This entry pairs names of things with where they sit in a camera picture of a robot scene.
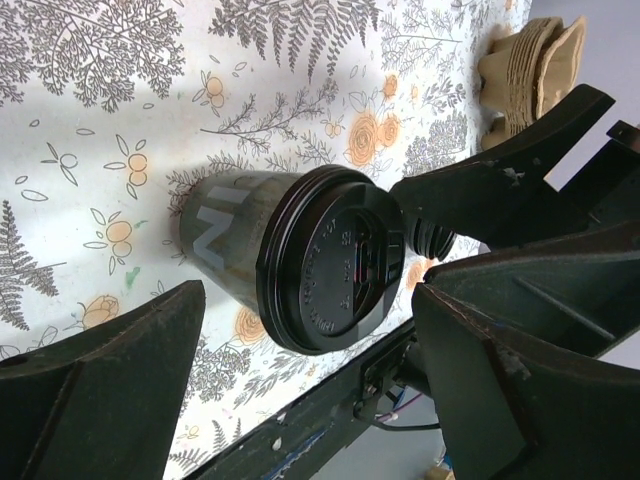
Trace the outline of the black cup lid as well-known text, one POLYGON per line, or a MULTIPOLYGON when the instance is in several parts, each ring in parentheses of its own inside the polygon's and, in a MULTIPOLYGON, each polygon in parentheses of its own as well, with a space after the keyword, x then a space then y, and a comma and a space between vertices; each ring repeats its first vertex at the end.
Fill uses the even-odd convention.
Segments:
POLYGON ((401 209, 365 174, 324 165, 277 204, 256 261, 259 316, 281 347, 344 350, 381 325, 402 279, 401 209))

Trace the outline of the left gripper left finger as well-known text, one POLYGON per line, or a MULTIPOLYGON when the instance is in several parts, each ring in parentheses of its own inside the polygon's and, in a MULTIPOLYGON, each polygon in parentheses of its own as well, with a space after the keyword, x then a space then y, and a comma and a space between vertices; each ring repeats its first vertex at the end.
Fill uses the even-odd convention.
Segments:
POLYGON ((160 479, 205 311, 199 280, 1 363, 4 479, 160 479))

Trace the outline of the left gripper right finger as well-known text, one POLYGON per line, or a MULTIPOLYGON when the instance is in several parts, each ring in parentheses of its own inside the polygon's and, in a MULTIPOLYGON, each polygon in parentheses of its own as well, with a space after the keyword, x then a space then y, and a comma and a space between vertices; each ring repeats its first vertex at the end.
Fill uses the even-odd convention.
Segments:
POLYGON ((459 479, 635 479, 639 373, 600 355, 639 323, 639 225, 431 269, 412 297, 459 479))

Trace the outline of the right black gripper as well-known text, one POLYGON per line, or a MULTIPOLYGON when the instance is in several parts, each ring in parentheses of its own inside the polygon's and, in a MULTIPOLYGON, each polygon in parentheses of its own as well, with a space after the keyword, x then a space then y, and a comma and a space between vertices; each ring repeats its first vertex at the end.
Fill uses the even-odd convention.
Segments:
POLYGON ((392 196, 412 216, 490 248, 520 246, 639 218, 639 128, 622 120, 560 190, 547 175, 614 105, 587 84, 531 126, 464 161, 406 177, 392 196))

